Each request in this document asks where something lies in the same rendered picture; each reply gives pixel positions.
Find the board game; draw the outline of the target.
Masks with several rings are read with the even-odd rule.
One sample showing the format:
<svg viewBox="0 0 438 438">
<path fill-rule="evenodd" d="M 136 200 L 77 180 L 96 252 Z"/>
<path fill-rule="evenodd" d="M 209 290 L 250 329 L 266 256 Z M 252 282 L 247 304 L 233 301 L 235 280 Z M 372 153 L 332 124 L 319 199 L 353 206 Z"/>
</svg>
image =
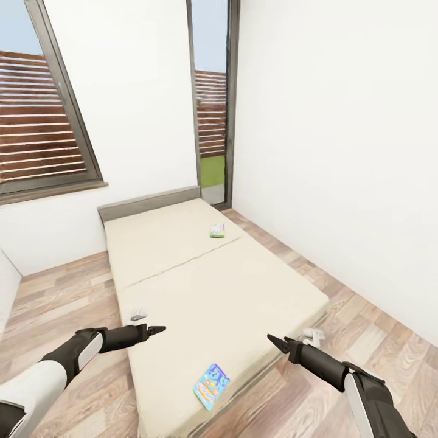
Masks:
<svg viewBox="0 0 438 438">
<path fill-rule="evenodd" d="M 214 362 L 194 386 L 193 391 L 207 411 L 210 412 L 230 381 L 222 369 Z"/>
<path fill-rule="evenodd" d="M 224 223 L 211 223 L 210 237 L 224 237 Z"/>
</svg>

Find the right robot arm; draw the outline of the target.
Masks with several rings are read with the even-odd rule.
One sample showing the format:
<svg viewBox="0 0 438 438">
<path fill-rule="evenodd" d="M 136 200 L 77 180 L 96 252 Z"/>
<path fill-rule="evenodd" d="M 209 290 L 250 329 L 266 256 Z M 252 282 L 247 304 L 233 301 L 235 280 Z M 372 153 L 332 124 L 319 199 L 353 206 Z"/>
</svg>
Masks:
<svg viewBox="0 0 438 438">
<path fill-rule="evenodd" d="M 303 333 L 303 341 L 287 336 L 282 340 L 270 334 L 267 338 L 289 354 L 290 362 L 302 365 L 341 393 L 346 392 L 361 438 L 418 438 L 394 407 L 391 392 L 381 377 L 348 361 L 340 363 L 320 350 L 322 330 L 306 328 Z"/>
</svg>

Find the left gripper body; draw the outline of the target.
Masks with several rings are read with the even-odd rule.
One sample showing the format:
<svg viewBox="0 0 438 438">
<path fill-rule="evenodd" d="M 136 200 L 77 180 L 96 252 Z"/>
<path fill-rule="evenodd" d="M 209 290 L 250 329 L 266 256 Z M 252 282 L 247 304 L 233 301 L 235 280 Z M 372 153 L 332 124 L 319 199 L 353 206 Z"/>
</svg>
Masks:
<svg viewBox="0 0 438 438">
<path fill-rule="evenodd" d="M 117 328 L 119 331 L 119 344 L 117 350 L 126 349 L 147 340 L 147 324 L 132 325 Z"/>
</svg>

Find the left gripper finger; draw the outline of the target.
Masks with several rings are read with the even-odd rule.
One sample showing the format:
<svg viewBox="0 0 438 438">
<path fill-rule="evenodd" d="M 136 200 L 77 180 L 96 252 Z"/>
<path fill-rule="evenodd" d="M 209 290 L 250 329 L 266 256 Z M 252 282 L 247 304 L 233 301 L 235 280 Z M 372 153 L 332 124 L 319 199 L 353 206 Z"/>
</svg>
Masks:
<svg viewBox="0 0 438 438">
<path fill-rule="evenodd" d="M 147 339 L 149 339 L 149 337 L 155 335 L 156 333 L 164 331 L 165 329 L 166 326 L 150 326 L 147 330 Z"/>
</svg>

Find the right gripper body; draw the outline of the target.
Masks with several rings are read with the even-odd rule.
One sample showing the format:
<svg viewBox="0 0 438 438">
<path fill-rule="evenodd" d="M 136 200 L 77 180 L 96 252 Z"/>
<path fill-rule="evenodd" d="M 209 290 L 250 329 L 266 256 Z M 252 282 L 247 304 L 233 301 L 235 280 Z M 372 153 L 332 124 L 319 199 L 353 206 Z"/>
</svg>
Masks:
<svg viewBox="0 0 438 438">
<path fill-rule="evenodd" d="M 329 354 L 310 344 L 304 344 L 303 341 L 293 341 L 291 351 L 288 353 L 288 360 L 293 364 L 300 364 L 311 373 L 323 379 L 323 370 L 325 362 L 330 357 Z"/>
</svg>

